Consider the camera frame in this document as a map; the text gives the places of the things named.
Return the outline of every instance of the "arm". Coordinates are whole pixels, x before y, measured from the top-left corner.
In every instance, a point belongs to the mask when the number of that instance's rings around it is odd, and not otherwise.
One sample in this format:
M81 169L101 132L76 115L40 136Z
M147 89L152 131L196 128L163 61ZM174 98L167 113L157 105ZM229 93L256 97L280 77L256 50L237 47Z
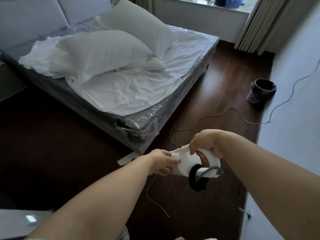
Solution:
M222 130L203 130L189 148L190 154L203 148L224 157L283 238L320 239L318 175Z
M27 239L116 239L126 224L148 175L166 176L180 160L153 150L101 178L56 211Z

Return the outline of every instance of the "window sill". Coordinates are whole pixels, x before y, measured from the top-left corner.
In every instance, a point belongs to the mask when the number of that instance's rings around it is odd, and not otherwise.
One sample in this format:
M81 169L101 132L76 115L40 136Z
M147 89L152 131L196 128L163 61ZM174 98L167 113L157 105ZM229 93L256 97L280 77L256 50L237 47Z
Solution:
M211 1L211 2L207 2L207 0L174 0L174 1L193 3L193 4L208 6L208 7L226 9L224 7L219 7L219 6L214 5L214 1ZM235 8L235 9L227 9L227 10L250 13L253 10L256 2L257 2L257 0L247 0L247 3L245 5L240 6L238 8Z

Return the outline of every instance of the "forearm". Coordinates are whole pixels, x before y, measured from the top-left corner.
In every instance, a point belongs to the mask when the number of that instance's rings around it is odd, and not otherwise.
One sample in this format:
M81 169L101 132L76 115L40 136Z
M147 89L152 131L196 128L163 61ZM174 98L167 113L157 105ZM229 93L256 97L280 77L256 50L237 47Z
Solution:
M148 156L108 174L76 195L28 238L112 239L127 222L152 165Z
M285 239L319 237L320 177L234 133L221 133L226 162Z

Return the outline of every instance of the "white bed sheet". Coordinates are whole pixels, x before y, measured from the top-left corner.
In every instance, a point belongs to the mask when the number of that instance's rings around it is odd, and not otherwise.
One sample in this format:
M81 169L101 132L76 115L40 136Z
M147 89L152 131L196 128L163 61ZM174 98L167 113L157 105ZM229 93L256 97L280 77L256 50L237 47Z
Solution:
M80 84L76 77L66 77L69 86L83 99L100 111L126 116L147 109L173 93L181 79L203 53L209 35L195 31L172 30L177 37L174 46L166 51L165 71L130 69L105 72ZM19 63L28 69L53 78L63 74L49 70L50 57L59 56L55 44L63 37L48 38L35 43L30 54Z

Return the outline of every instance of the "hand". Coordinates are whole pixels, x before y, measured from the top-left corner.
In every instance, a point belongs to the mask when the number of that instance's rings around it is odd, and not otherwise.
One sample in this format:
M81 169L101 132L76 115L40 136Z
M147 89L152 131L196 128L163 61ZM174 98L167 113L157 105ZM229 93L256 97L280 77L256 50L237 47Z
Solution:
M190 155L197 153L197 155L204 161L208 162L206 157L199 151L198 148L210 150L217 158L222 158L223 154L220 152L217 145L218 139L225 131L219 129L204 129L200 133L195 134L190 142Z
M181 159L170 157L171 152L166 150L154 149L146 156L149 157L148 160L152 160L149 175L157 173L161 176L167 176L172 174L172 165L181 163Z

